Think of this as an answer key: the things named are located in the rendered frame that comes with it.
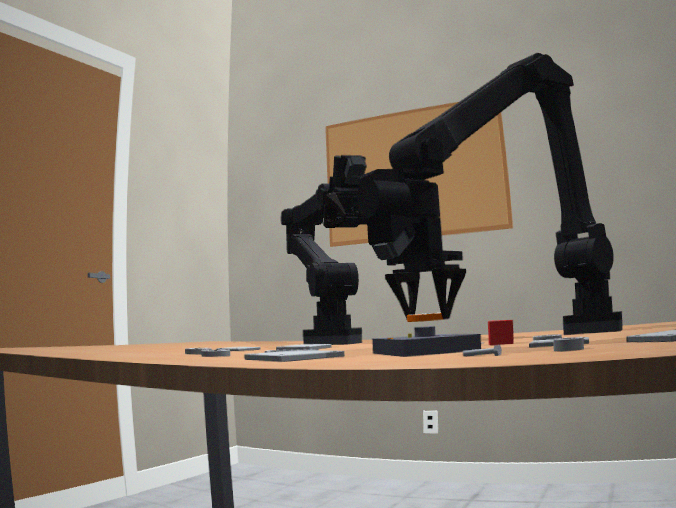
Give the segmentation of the red cube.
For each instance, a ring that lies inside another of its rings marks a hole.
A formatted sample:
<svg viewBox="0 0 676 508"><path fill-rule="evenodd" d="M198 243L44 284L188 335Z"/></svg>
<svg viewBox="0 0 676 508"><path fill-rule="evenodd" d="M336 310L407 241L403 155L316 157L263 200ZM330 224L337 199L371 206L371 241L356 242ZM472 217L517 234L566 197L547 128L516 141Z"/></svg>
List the red cube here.
<svg viewBox="0 0 676 508"><path fill-rule="evenodd" d="M514 344L513 320L488 321L488 338L490 346Z"/></svg>

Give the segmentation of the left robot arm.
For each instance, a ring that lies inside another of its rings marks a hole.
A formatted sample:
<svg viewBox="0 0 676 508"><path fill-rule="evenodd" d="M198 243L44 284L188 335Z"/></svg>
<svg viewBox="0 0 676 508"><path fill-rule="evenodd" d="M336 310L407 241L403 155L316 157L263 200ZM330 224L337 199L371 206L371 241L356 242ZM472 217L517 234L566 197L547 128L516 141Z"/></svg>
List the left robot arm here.
<svg viewBox="0 0 676 508"><path fill-rule="evenodd" d="M621 320L622 311L613 312L609 296L613 249L605 225L596 224L591 211L571 110L571 86L574 83L568 72L549 55L535 53L509 65L395 143L389 152L393 169L361 175L357 193L359 212L368 218L368 243L378 259L442 250L440 221L432 218L440 217L438 185L426 179L444 174L443 162L464 140L532 92L543 113L561 206L562 231L556 232L554 262L562 277L578 281L573 315L563 316L563 324ZM589 237L570 234L581 231Z"/></svg>

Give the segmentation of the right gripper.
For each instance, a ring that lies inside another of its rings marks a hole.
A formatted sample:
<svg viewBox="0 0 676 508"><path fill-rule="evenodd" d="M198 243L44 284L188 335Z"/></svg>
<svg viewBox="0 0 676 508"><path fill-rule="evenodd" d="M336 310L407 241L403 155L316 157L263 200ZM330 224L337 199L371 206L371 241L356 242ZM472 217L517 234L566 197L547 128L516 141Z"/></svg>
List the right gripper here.
<svg viewBox="0 0 676 508"><path fill-rule="evenodd" d="M367 218L360 214L357 206L357 193L327 194L325 196L323 225L326 228L367 225Z"/></svg>

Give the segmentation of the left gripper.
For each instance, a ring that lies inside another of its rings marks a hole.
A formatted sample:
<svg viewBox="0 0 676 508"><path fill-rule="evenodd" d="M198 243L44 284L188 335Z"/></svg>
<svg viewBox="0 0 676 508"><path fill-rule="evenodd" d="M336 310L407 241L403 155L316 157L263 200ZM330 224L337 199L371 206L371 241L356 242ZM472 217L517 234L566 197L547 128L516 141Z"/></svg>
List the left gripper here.
<svg viewBox="0 0 676 508"><path fill-rule="evenodd" d="M447 259L447 256L448 260L440 260ZM385 274L385 279L397 297L406 319L407 315L414 315L416 311L420 272L428 271L432 271L442 318L450 318L456 295L466 275L466 269L459 268L459 264L445 264L445 261L452 260L463 260L462 251L405 254L387 260L388 266L404 264L404 269L393 270L393 274ZM446 303L447 279L451 279L451 285ZM407 283L409 306L401 286L402 282Z"/></svg>

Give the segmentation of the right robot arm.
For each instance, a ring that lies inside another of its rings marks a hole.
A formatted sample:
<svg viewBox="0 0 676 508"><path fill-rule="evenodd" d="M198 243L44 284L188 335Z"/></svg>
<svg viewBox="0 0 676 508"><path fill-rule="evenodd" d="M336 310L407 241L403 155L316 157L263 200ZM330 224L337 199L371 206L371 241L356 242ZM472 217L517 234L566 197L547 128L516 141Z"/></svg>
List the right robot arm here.
<svg viewBox="0 0 676 508"><path fill-rule="evenodd" d="M334 156L333 177L330 176L329 184L322 183L318 186L316 194L304 203L281 212L281 224L286 225L287 253L296 255L304 264L307 268L306 281L309 284L310 294L320 297L320 301L317 301L317 316L313 316L316 330L303 330L303 337L362 334L362 328L351 328L351 314L346 314L345 300L348 295L355 295L358 290L359 277L356 264L338 263L314 242L315 225L323 223L326 194L358 193L360 177L365 174L367 166L365 157L355 156L360 155ZM338 295L328 296L338 298L327 298L327 295Z"/></svg>

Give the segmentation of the grey short cylinder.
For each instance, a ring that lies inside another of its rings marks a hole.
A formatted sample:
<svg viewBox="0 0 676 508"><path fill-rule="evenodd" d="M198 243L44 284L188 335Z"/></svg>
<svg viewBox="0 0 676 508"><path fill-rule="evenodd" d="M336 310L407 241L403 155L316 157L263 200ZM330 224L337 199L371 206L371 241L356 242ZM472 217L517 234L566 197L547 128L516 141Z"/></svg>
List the grey short cylinder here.
<svg viewBox="0 0 676 508"><path fill-rule="evenodd" d="M553 340L554 351L556 352L584 349L584 337L568 337L558 339Z"/></svg>

